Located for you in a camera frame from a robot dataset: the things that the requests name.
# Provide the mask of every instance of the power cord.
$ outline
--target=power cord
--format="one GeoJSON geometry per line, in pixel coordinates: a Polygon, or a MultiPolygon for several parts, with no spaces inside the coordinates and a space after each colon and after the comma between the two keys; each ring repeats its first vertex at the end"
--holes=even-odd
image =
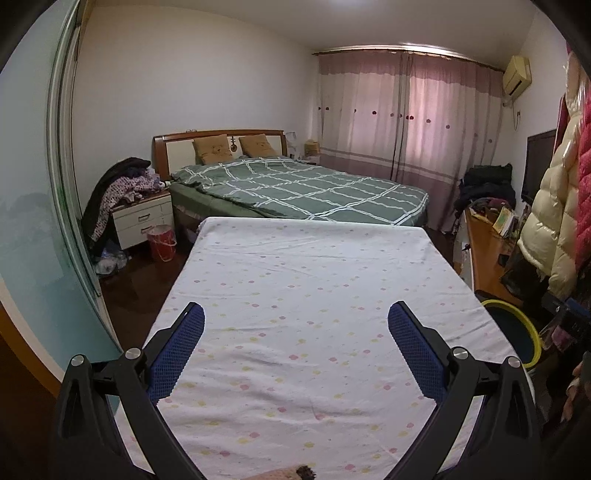
{"type": "Polygon", "coordinates": [[[515,121],[515,102],[511,102],[511,109],[513,110],[513,130],[517,132],[519,120],[521,119],[521,110],[517,110],[517,121],[515,121]]]}

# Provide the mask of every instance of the trash bin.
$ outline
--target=trash bin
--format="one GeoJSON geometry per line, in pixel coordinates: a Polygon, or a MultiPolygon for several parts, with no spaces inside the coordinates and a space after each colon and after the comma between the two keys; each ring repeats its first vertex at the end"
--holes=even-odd
{"type": "Polygon", "coordinates": [[[482,306],[499,326],[526,369],[536,365],[541,355],[538,332],[517,307],[502,300],[485,300],[482,306]]]}
{"type": "Polygon", "coordinates": [[[177,238],[170,225],[156,225],[146,232],[152,258],[156,262],[170,262],[176,253],[177,238]]]}

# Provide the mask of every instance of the metal screw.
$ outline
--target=metal screw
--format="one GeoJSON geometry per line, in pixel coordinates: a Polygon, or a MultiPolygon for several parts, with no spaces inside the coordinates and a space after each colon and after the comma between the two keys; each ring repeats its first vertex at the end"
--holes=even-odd
{"type": "Polygon", "coordinates": [[[133,347],[125,352],[125,358],[127,360],[135,360],[141,354],[142,354],[142,350],[140,350],[139,348],[133,347]]]}
{"type": "Polygon", "coordinates": [[[84,357],[82,355],[76,355],[72,357],[72,361],[70,362],[73,367],[78,367],[78,365],[82,365],[84,363],[84,357]]]}
{"type": "Polygon", "coordinates": [[[513,368],[519,368],[521,366],[521,361],[515,356],[510,356],[507,363],[513,368]]]}
{"type": "Polygon", "coordinates": [[[468,358],[468,350],[459,346],[453,349],[453,356],[456,357],[458,360],[465,360],[468,358]]]}

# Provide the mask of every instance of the bedside table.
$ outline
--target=bedside table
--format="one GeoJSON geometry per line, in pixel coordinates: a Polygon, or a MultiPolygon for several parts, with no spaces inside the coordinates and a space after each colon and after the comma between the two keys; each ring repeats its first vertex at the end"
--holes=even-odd
{"type": "Polygon", "coordinates": [[[174,228],[173,204],[168,190],[117,207],[112,215],[122,249],[145,242],[146,232],[155,225],[167,224],[174,228]]]}

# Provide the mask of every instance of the ceiling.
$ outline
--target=ceiling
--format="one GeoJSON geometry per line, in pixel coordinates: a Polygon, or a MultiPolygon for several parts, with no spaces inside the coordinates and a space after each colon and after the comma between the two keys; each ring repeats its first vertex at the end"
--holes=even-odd
{"type": "Polygon", "coordinates": [[[98,0],[96,4],[212,12],[275,31],[313,50],[418,44],[498,67],[519,53],[536,9],[530,0],[98,0]]]}

